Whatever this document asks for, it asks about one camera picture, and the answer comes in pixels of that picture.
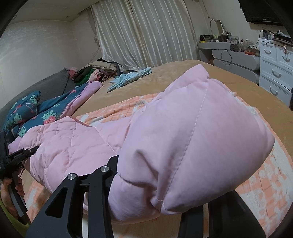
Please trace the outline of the person's left hand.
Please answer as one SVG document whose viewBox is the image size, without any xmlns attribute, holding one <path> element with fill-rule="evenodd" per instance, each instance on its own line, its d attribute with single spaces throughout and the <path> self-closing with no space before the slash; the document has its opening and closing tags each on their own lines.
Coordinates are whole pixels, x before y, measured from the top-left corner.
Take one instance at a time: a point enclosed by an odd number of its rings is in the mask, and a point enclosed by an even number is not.
<svg viewBox="0 0 293 238">
<path fill-rule="evenodd" d="M 23 197 L 25 195 L 25 193 L 23 190 L 22 179 L 21 179 L 21 177 L 18 177 L 17 180 L 18 180 L 18 185 L 15 187 L 15 189 L 17 190 L 17 193 Z M 10 179 L 10 178 L 3 179 L 2 184 L 1 184 L 1 200 L 2 200 L 5 208 L 8 210 L 8 212 L 13 217 L 18 219 L 18 213 L 17 213 L 15 206 L 13 205 L 13 202 L 10 197 L 9 189 L 8 189 L 8 186 L 11 184 L 11 182 L 12 182 L 12 179 Z"/>
</svg>

